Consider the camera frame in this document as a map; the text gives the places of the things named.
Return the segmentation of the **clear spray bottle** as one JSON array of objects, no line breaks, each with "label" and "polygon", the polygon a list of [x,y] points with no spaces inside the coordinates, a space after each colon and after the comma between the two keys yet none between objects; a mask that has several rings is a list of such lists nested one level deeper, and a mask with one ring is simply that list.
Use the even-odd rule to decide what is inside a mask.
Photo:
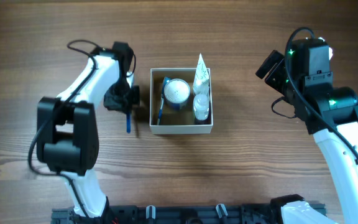
[{"label": "clear spray bottle", "polygon": [[198,94],[193,100],[193,116],[195,124],[205,124],[209,117],[209,98],[205,94]]}]

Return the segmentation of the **blue disposable razor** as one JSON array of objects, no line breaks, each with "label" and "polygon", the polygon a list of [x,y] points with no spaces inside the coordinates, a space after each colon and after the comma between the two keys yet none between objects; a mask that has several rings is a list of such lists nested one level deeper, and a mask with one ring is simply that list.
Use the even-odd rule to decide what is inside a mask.
[{"label": "blue disposable razor", "polygon": [[126,132],[131,133],[131,112],[126,113]]}]

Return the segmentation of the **blue white toothbrush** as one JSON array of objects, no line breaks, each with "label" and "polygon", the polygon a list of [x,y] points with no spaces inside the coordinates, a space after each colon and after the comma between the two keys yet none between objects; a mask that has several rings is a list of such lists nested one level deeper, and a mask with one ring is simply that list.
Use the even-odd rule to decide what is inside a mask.
[{"label": "blue white toothbrush", "polygon": [[170,81],[170,78],[168,77],[164,77],[163,82],[162,82],[162,91],[161,91],[161,102],[160,102],[160,109],[158,112],[158,117],[157,117],[157,125],[160,124],[161,118],[162,118],[162,113],[163,113],[163,106],[164,106],[164,102],[165,102],[165,87],[167,85],[167,83]]}]

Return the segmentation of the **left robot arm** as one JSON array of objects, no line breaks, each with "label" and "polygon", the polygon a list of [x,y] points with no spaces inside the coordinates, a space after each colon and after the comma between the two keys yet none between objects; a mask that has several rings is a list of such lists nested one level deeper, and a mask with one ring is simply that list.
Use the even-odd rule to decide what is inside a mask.
[{"label": "left robot arm", "polygon": [[47,165],[48,176],[60,177],[73,201],[73,208],[54,210],[52,221],[73,223],[115,223],[108,197],[99,186],[94,165],[99,153],[96,109],[126,116],[131,131],[131,114],[140,103],[139,87],[134,85],[136,56],[129,44],[115,42],[104,48],[94,44],[78,78],[58,96],[43,97],[37,106],[37,132],[30,144],[27,162],[32,172],[32,155]]}]

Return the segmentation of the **cotton swab tub blue label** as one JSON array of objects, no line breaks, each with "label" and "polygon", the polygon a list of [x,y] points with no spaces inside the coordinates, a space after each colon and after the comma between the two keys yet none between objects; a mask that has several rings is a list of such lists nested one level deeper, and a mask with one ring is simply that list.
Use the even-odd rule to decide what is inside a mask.
[{"label": "cotton swab tub blue label", "polygon": [[179,78],[169,80],[163,88],[165,101],[174,110],[180,110],[186,106],[190,93],[189,84]]}]

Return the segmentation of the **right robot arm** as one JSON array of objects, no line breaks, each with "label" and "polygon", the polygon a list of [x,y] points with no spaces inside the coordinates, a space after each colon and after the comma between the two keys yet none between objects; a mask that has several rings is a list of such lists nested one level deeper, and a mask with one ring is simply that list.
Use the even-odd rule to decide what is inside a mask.
[{"label": "right robot arm", "polygon": [[345,222],[358,223],[358,96],[334,87],[332,56],[324,39],[299,39],[284,54],[271,51],[255,74],[294,107],[326,160]]}]

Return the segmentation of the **white cream tube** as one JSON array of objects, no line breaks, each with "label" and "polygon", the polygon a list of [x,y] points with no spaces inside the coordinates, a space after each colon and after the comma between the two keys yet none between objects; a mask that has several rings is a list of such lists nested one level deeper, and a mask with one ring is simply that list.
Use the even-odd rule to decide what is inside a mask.
[{"label": "white cream tube", "polygon": [[206,68],[202,54],[199,55],[195,77],[193,81],[193,93],[195,95],[209,93],[209,72]]}]

